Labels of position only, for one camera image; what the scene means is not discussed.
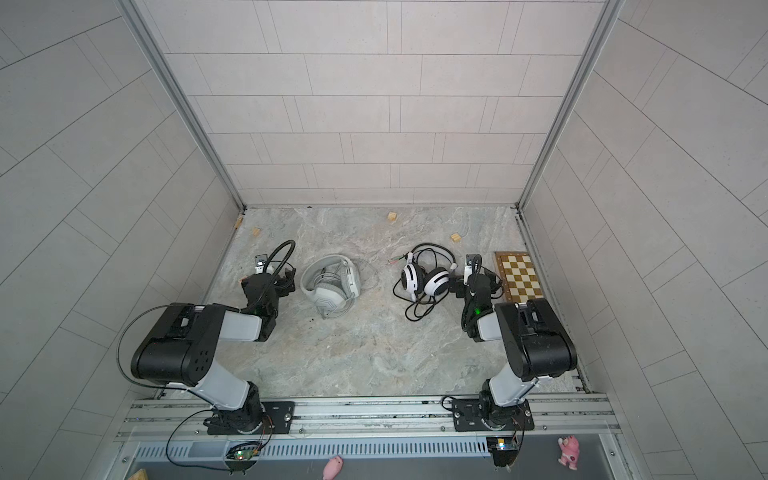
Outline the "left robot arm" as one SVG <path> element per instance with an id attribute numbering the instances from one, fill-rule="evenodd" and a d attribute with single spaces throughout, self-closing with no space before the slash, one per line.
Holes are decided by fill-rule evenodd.
<path id="1" fill-rule="evenodd" d="M 207 432 L 217 434 L 276 433 L 275 423 L 257 385 L 238 378 L 216 360 L 219 343 L 265 342 L 277 325 L 279 300 L 295 291 L 295 268 L 288 264 L 296 247 L 286 240 L 241 281 L 244 307 L 219 303 L 174 302 L 152 307 L 135 323 L 157 310 L 161 315 L 139 343 L 130 370 L 118 367 L 130 383 L 145 388 L 185 391 L 211 406 Z"/>

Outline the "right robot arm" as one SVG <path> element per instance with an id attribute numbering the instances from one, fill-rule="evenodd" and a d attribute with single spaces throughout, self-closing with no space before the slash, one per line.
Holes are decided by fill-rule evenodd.
<path id="1" fill-rule="evenodd" d="M 577 366 L 577 353 L 549 302 L 494 304 L 492 280 L 484 273 L 466 276 L 457 296 L 464 300 L 462 330 L 476 342 L 500 341 L 506 362 L 486 380 L 476 398 L 451 402 L 458 431 L 527 431 L 534 428 L 526 396 L 545 378 Z"/>

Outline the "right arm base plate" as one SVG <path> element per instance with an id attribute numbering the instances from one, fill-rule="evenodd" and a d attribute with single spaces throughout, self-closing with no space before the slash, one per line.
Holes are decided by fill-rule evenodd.
<path id="1" fill-rule="evenodd" d="M 532 431 L 533 414 L 527 400 L 518 405 L 499 407 L 492 400 L 450 398 L 444 408 L 451 412 L 457 432 Z"/>

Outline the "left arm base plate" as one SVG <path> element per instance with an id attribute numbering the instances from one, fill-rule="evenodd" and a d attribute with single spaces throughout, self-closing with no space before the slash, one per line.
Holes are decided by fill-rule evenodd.
<path id="1" fill-rule="evenodd" d="M 208 435 L 287 434 L 296 404 L 267 401 L 259 406 L 246 403 L 234 411 L 219 411 L 203 421 Z"/>

